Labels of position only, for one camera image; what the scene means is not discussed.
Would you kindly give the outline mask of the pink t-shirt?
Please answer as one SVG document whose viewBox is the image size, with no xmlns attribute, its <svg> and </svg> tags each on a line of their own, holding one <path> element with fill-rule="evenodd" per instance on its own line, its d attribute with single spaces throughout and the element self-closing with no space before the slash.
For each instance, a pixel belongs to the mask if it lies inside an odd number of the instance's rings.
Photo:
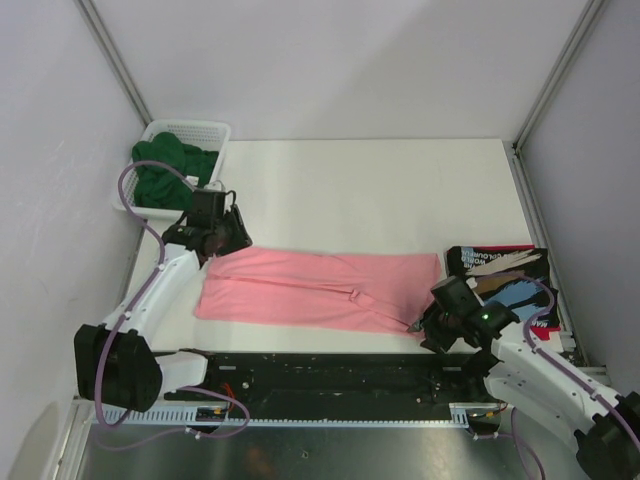
<svg viewBox="0 0 640 480">
<path fill-rule="evenodd" d="M 435 254 L 332 255 L 250 247 L 214 259 L 200 320 L 406 336 L 432 303 Z"/>
</svg>

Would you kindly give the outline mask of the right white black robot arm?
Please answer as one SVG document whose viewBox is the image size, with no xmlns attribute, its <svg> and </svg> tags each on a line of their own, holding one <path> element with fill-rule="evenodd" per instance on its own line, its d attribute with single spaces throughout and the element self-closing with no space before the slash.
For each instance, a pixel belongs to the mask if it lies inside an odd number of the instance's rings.
<svg viewBox="0 0 640 480">
<path fill-rule="evenodd" d="M 409 328 L 424 348 L 446 353 L 464 340 L 479 366 L 463 373 L 473 401 L 489 396 L 543 426 L 572 452 L 591 479 L 639 476 L 639 394 L 623 395 L 534 340 L 505 306 L 491 302 L 455 316 L 432 303 Z"/>
</svg>

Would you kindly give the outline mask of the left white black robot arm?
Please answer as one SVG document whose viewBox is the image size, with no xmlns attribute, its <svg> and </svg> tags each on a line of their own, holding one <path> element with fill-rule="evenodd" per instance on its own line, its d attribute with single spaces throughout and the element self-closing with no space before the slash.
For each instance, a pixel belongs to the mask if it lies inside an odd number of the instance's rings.
<svg viewBox="0 0 640 480">
<path fill-rule="evenodd" d="M 102 425 L 108 423 L 107 406 L 129 415 L 184 388 L 202 400 L 219 392 L 221 376 L 208 367 L 205 355 L 193 350 L 157 355 L 151 343 L 168 308 L 211 258 L 252 244 L 237 205 L 186 212 L 164 233 L 145 228 L 159 245 L 149 276 L 100 324 L 84 324 L 74 336 L 78 392 L 93 401 Z"/>
</svg>

